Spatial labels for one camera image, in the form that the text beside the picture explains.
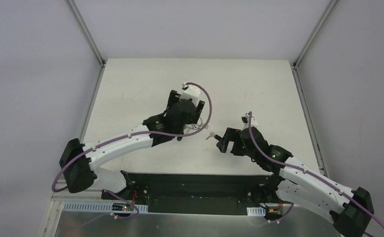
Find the silver keyring with keys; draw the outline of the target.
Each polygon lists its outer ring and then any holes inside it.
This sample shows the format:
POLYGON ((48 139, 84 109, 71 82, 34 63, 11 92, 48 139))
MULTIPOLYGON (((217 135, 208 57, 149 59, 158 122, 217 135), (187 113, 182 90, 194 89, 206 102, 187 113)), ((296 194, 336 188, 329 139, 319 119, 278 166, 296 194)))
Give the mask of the silver keyring with keys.
POLYGON ((205 126, 203 122, 193 123, 193 124, 186 124, 184 126, 183 133, 184 134, 191 134, 191 133, 197 132, 201 128, 209 129, 210 126, 209 125, 205 126))

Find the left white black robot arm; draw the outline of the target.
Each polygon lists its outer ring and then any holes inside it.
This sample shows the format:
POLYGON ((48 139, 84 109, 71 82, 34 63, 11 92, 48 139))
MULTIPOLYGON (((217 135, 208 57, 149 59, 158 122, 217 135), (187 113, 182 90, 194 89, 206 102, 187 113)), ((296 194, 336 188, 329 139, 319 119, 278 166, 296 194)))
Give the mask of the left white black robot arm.
POLYGON ((155 147, 174 138, 184 137, 186 125, 196 124, 205 102, 201 89, 189 85, 182 93, 172 90, 166 109, 145 119, 136 127, 103 141, 81 143, 70 140, 59 160, 60 176, 70 193, 80 193, 96 187, 110 190, 120 199, 132 196, 133 186, 122 172, 102 168, 102 165, 126 154, 155 147))

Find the key with black tag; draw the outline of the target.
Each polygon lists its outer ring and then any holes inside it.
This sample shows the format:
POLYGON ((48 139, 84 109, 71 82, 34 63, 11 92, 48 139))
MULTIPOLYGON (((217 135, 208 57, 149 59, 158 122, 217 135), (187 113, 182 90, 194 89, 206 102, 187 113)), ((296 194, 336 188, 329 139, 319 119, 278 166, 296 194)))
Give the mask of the key with black tag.
POLYGON ((210 139, 210 138, 218 139, 218 138, 217 138, 217 134, 215 134, 214 132, 210 132, 210 133, 209 133, 209 136, 206 138, 206 140, 208 140, 208 139, 210 139))

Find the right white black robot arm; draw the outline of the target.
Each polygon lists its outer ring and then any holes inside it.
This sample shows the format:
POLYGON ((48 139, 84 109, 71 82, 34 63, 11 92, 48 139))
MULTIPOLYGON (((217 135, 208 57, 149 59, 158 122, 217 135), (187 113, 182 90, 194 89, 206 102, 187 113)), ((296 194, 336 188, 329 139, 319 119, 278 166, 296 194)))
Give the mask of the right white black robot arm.
POLYGON ((263 188, 268 202, 278 199, 297 204, 333 224, 345 237, 361 237, 374 213, 370 193, 362 187, 352 189, 315 172, 286 149, 269 144, 257 128, 227 128, 224 136, 215 135, 216 146, 225 153, 248 156, 263 170, 271 172, 263 188))

